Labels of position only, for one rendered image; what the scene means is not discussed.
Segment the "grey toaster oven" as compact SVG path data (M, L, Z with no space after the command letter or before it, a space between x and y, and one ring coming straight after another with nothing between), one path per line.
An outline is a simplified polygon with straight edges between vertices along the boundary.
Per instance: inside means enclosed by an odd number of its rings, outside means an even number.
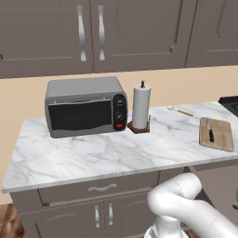
M115 76L51 80L45 115L54 139L123 131L127 97Z

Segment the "wooden spoon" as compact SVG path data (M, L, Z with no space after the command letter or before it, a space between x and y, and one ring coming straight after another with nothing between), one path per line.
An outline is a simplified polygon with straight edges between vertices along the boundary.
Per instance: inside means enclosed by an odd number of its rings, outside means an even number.
M183 110L176 109L176 108L174 108L174 107L172 107L172 106L167 106L167 109L170 110L170 111L176 111L176 112L179 112L179 113L188 115L188 116L190 116L190 117L193 117L193 114L192 114L192 113L190 113L190 112L185 112L185 111L183 111Z

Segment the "grey base cupboard door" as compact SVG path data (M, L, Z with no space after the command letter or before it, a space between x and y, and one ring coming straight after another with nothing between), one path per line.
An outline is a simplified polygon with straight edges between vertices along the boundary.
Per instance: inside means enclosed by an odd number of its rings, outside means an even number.
M95 205L100 227L96 228ZM20 214L28 238L104 238L103 202L81 203Z
M122 192L104 200L105 238L143 238L155 221L147 205L150 187ZM109 203L112 203L113 224L109 225Z

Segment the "black handled knife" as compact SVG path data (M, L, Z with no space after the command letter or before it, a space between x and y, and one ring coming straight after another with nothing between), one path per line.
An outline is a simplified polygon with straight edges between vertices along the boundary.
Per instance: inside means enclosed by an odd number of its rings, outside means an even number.
M214 142L214 134L209 119L206 120L206 129L208 130L209 133L209 140L211 142Z

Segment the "black hob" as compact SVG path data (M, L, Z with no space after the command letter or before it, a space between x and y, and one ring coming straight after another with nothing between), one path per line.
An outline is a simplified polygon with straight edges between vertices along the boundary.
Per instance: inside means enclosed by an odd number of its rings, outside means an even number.
M218 103L238 117L238 96L221 97Z

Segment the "grey drawer front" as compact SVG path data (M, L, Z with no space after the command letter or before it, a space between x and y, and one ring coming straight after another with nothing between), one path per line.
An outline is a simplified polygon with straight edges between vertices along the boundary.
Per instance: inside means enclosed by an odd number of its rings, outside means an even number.
M117 192L130 192L157 183L158 172L140 173L117 178L104 178L74 184L60 185L39 189L43 205L53 205L86 199Z

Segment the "grey wall cupboard door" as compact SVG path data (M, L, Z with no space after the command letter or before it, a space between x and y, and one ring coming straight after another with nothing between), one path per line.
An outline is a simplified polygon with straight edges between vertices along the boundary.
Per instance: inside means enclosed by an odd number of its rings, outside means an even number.
M86 61L76 7L83 6ZM89 0L0 0L0 78L92 72Z
M198 0L188 68L238 65L238 0Z
M91 0L97 73L183 68L197 0ZM105 60L99 60L103 5Z

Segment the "wooden cutting board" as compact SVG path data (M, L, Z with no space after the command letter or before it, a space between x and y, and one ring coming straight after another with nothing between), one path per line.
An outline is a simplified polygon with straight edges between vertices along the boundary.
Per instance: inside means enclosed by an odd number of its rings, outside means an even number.
M206 122L210 121L213 130L214 141L210 141ZM199 127L199 144L201 146L221 150L225 152L234 151L234 142L231 132L231 124L227 121L202 117Z

